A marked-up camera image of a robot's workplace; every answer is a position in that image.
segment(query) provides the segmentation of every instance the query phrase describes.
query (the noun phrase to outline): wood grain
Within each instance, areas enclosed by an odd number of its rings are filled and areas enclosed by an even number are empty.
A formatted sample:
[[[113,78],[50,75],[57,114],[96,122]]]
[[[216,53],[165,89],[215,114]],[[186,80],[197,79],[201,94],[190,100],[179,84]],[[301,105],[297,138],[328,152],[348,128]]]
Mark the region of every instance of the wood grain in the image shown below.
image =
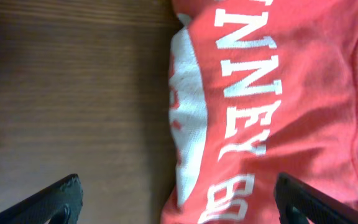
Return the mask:
[[[158,223],[179,28],[165,1],[0,0],[0,211],[77,173],[79,223]]]

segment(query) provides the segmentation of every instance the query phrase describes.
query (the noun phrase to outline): white lettering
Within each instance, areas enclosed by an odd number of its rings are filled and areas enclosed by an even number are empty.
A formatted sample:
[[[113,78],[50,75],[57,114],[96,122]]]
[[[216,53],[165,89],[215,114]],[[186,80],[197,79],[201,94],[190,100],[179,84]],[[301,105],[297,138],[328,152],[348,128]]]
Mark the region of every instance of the white lettering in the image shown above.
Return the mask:
[[[222,27],[225,23],[248,24],[243,28],[228,34],[216,41],[219,49],[247,49],[253,47],[268,46],[271,49],[277,48],[276,43],[270,36],[260,40],[243,41],[241,38],[263,27],[267,23],[268,12],[263,12],[261,16],[247,16],[240,14],[226,14],[224,9],[216,9],[215,26]]]
[[[238,175],[218,185],[212,185],[208,189],[208,203],[206,210],[201,214],[198,223],[205,223],[211,220],[243,220],[248,209],[248,204],[244,199],[231,200],[235,196],[246,197],[252,194],[254,188],[255,175]],[[235,184],[244,182],[246,185],[243,189],[234,189]],[[226,190],[224,198],[215,200],[215,194]],[[239,211],[219,213],[227,210],[229,207],[239,205]]]
[[[231,63],[230,60],[222,60],[221,66],[222,76],[224,77],[232,75],[232,72],[257,69],[241,81],[225,88],[223,93],[224,97],[226,98],[270,92],[275,92],[276,95],[283,93],[281,80],[274,80],[273,83],[269,85],[249,87],[251,83],[262,78],[264,75],[278,67],[278,55],[273,55],[270,60],[261,60],[255,62]]]
[[[275,110],[280,106],[281,100],[277,100],[272,105],[265,105],[257,108],[248,108],[244,110],[237,110],[237,107],[228,107],[226,112],[226,133],[224,138],[234,136],[237,133],[236,120],[237,118],[247,118],[244,128],[255,124],[259,120],[259,115],[266,113],[265,117],[260,119],[260,125],[269,125],[272,122],[272,115]]]
[[[269,6],[273,3],[273,0],[253,0],[253,1],[260,1],[260,2],[264,2],[265,6]]]
[[[218,160],[222,158],[222,156],[227,152],[251,152],[254,153],[256,156],[263,156],[266,154],[266,145],[260,145],[257,147],[252,146],[252,143],[255,143],[256,141],[266,141],[267,137],[269,136],[270,130],[265,129],[262,131],[262,133],[250,138],[248,141],[242,143],[242,144],[228,144],[227,146],[224,146],[220,153]]]

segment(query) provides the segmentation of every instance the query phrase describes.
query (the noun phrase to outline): wooden table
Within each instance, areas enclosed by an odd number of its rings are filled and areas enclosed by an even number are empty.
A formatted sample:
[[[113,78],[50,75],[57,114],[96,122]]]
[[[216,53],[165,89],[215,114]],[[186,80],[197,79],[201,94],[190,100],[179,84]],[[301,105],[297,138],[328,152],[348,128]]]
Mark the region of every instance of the wooden table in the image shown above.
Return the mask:
[[[79,223],[158,223],[179,29],[168,0],[0,0],[0,211],[77,173]]]

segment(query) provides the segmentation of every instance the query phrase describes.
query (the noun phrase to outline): red t-shirt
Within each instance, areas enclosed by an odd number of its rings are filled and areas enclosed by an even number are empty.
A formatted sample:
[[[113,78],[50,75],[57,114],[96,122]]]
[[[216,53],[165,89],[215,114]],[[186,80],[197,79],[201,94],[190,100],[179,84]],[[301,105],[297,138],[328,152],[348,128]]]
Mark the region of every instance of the red t-shirt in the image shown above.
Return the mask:
[[[358,210],[358,1],[173,0],[162,223],[279,223],[287,172]]]

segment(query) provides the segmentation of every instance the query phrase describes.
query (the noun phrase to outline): red fabric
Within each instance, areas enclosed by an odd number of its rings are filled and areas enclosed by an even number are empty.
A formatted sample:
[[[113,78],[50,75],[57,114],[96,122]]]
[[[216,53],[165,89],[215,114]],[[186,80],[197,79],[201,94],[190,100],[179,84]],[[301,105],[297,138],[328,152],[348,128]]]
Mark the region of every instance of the red fabric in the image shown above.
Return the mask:
[[[206,142],[200,174],[190,196],[177,205],[173,191],[162,223],[198,223],[207,211],[208,190],[239,174],[254,175],[252,193],[235,195],[247,204],[244,218],[217,218],[207,223],[279,223],[273,188],[279,172],[287,172],[320,191],[358,209],[358,1],[274,0],[266,6],[251,0],[173,0],[175,12],[192,18],[185,27],[201,70],[208,111]],[[219,49],[216,41],[247,24],[215,26],[217,9],[226,14],[261,16],[267,24],[241,40],[270,36],[277,48]],[[242,70],[223,76],[222,60],[231,63],[270,60],[278,56],[278,67],[251,86],[281,80],[282,93],[225,97],[224,90],[251,75]],[[227,108],[258,108],[280,101],[270,124],[261,124],[264,114],[249,126],[249,118],[236,119],[237,133],[225,137]],[[240,144],[269,130],[266,153],[226,152],[228,144]],[[244,183],[234,186],[243,189]],[[215,195],[218,200],[225,191]],[[237,213],[240,206],[213,214]]]

